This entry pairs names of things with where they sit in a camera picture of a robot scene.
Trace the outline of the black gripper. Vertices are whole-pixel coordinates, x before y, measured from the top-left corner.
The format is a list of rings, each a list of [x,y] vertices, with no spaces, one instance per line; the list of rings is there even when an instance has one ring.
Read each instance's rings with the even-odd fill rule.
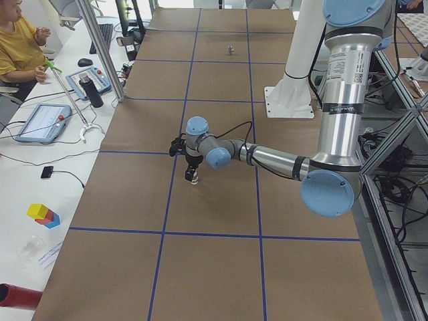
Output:
[[[185,179],[187,181],[192,181],[193,178],[198,177],[197,168],[202,163],[202,156],[191,156],[186,155],[185,159],[188,163],[187,170],[185,171]]]

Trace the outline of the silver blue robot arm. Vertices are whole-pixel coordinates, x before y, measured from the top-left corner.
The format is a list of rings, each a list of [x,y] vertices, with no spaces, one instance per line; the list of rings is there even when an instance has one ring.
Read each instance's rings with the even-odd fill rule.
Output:
[[[297,156],[245,139],[222,140],[209,132],[205,118],[195,116],[179,137],[186,180],[197,182],[202,162],[221,169],[236,159],[299,181],[301,198],[314,213],[337,217],[351,210],[362,186],[356,145],[370,58],[391,44],[396,8],[394,1],[303,1],[284,76],[265,88],[265,107],[271,118],[312,116],[310,74],[325,45],[329,58],[317,95],[322,118],[316,153]]]

